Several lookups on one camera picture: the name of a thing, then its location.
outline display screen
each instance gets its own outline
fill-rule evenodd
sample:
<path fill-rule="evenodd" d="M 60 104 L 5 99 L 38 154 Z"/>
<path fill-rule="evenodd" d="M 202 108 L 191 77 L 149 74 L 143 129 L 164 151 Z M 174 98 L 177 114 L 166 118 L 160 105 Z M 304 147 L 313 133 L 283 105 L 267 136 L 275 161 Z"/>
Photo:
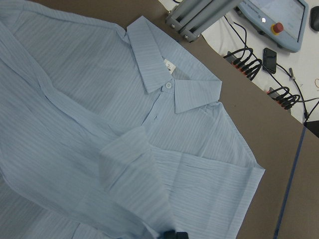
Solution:
<path fill-rule="evenodd" d="M 305 6 L 298 0 L 250 0 L 274 22 L 281 22 L 284 30 L 298 41 Z"/>

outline table surface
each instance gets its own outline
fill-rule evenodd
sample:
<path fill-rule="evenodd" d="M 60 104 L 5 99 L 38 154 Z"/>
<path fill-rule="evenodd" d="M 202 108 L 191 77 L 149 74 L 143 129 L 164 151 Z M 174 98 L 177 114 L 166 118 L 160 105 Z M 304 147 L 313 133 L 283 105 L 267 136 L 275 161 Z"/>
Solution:
<path fill-rule="evenodd" d="M 220 101 L 258 163 L 266 169 L 237 238 L 272 238 L 303 130 L 297 120 L 211 49 L 203 37 L 188 43 L 170 29 L 165 24 L 167 11 L 158 0 L 34 1 L 50 8 L 115 22 L 123 28 L 144 15 L 220 78 L 223 81 Z M 318 145 L 319 138 L 306 130 L 280 239 L 318 237 Z"/>
<path fill-rule="evenodd" d="M 172 0 L 159 0 L 168 10 L 171 10 L 176 3 Z M 309 5 L 309 10 L 319 5 L 317 0 L 306 0 Z M 319 67 L 318 67 L 318 54 L 319 54 L 319 33 L 312 30 L 309 25 L 308 12 L 307 24 L 305 28 L 304 38 L 301 50 L 297 53 L 290 53 L 283 49 L 280 49 L 277 44 L 265 36 L 261 36 L 248 22 L 248 20 L 238 16 L 238 14 L 232 10 L 227 14 L 229 19 L 237 22 L 247 29 L 247 45 L 254 49 L 255 55 L 262 59 L 262 52 L 265 47 L 268 47 L 277 52 L 277 62 L 285 67 L 287 70 L 291 67 L 293 69 L 296 81 L 302 91 L 302 94 L 306 99 L 312 99 L 319 97 Z M 234 28 L 244 39 L 244 31 L 233 25 Z M 235 51 L 244 47 L 244 44 L 231 29 L 224 18 L 219 19 L 212 26 L 203 32 L 203 36 L 207 43 L 220 55 L 227 55 L 227 51 Z M 280 69 L 277 68 L 275 78 L 283 85 L 290 89 L 292 94 L 299 94 L 293 81 Z M 269 76 L 265 71 L 260 70 L 256 78 L 253 80 L 261 90 L 267 92 L 270 87 L 277 89 L 279 85 Z M 311 101 L 306 103 L 308 112 L 318 102 Z M 297 103 L 291 108 L 291 114 L 299 122 L 303 122 L 304 108 L 303 104 Z M 317 107 L 312 113 L 309 121 L 319 120 L 319 107 Z"/>

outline clothing tag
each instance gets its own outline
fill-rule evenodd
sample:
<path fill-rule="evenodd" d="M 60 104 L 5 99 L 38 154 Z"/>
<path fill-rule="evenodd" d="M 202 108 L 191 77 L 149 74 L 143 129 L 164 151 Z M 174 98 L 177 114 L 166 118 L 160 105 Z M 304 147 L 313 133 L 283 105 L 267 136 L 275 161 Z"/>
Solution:
<path fill-rule="evenodd" d="M 173 71 L 175 70 L 176 66 L 171 63 L 170 61 L 168 61 L 167 59 L 164 60 L 164 63 L 166 65 L 166 67 L 168 68 L 168 71 L 170 72 L 170 74 L 173 73 Z"/>

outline brown table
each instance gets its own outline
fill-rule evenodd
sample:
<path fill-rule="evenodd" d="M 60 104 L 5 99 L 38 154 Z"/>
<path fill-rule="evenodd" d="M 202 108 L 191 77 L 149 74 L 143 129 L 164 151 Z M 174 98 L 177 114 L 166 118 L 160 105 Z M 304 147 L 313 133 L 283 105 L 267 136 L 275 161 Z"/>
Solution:
<path fill-rule="evenodd" d="M 266 172 L 238 239 L 271 239 L 275 231 L 286 185 L 303 126 L 270 97 L 212 50 L 200 37 L 184 41 L 165 25 L 167 11 L 157 0 L 35 0 L 50 8 L 116 22 L 126 28 L 144 15 L 179 40 L 222 82 L 220 101 Z M 280 239 L 312 239 L 319 235 L 319 139 L 307 130 Z"/>

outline black mouse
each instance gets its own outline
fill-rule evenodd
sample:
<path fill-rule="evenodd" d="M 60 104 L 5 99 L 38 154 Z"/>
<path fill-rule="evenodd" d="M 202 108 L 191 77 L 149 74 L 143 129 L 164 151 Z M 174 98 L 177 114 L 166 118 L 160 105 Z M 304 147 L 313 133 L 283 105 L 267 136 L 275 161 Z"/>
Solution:
<path fill-rule="evenodd" d="M 319 31 L 319 6 L 315 6 L 310 11 L 310 27 Z"/>

